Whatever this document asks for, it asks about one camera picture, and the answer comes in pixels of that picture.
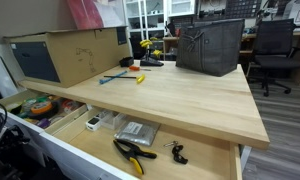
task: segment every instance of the wooden tabletop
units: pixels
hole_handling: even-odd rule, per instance
[[[137,85],[134,79],[114,79],[100,85],[104,75],[115,75],[127,68],[115,67],[70,88],[32,81],[21,81],[26,88],[47,92],[98,107],[159,122],[239,144],[266,149],[269,138],[246,82],[241,66],[214,77],[178,68],[175,62],[152,71]]]

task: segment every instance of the black office chair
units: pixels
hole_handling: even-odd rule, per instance
[[[264,21],[258,26],[252,57],[256,64],[261,66],[264,76],[261,79],[264,96],[269,96],[269,84],[285,88],[289,94],[291,88],[270,79],[269,73],[274,70],[292,70],[300,67],[299,61],[292,60],[299,48],[292,48],[294,30],[293,19],[279,21]]]

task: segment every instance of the chair wheel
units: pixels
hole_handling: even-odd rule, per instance
[[[291,89],[287,89],[284,91],[285,94],[290,94],[291,93]]]

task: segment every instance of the open drawer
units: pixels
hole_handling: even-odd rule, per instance
[[[35,98],[37,96],[40,96],[44,93],[37,92],[37,91],[32,91],[32,90],[26,90],[23,92],[20,92],[16,95],[4,98],[0,100],[0,104],[3,106],[7,107],[9,104],[13,103],[18,103],[18,102],[23,102],[26,99],[29,98]],[[42,132],[46,132],[48,134],[55,134],[58,132],[60,129],[62,129],[63,126],[66,126],[67,124],[70,124],[72,121],[77,119],[79,116],[81,116],[84,112],[87,111],[86,105],[82,105],[76,110],[72,111],[71,113],[62,113],[61,110],[58,112],[57,115],[55,116],[60,116],[62,115],[63,118],[56,121],[55,123],[51,124],[49,127],[42,129],[30,122],[25,121],[24,119],[12,114],[8,113],[8,119],[6,126],[12,126],[12,125],[17,125],[21,128],[25,136],[31,137],[30,145],[32,145],[35,148],[40,148],[40,137],[39,134]]]
[[[40,134],[58,164],[67,164],[63,172],[71,172],[71,167],[87,179],[98,179],[102,175],[109,179],[242,179],[237,144],[166,125],[160,126],[151,147],[139,145],[158,155],[154,160],[139,157],[145,171],[140,175],[114,146],[116,130],[100,127],[92,132],[85,128],[85,122],[100,110],[87,111],[53,135]],[[130,116],[126,120],[138,121]],[[172,141],[184,146],[180,154],[189,160],[188,164],[176,163],[172,147],[163,146]]]

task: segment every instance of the electronic component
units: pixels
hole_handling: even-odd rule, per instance
[[[90,131],[96,131],[101,125],[99,117],[93,117],[88,122],[86,122],[87,129]]]

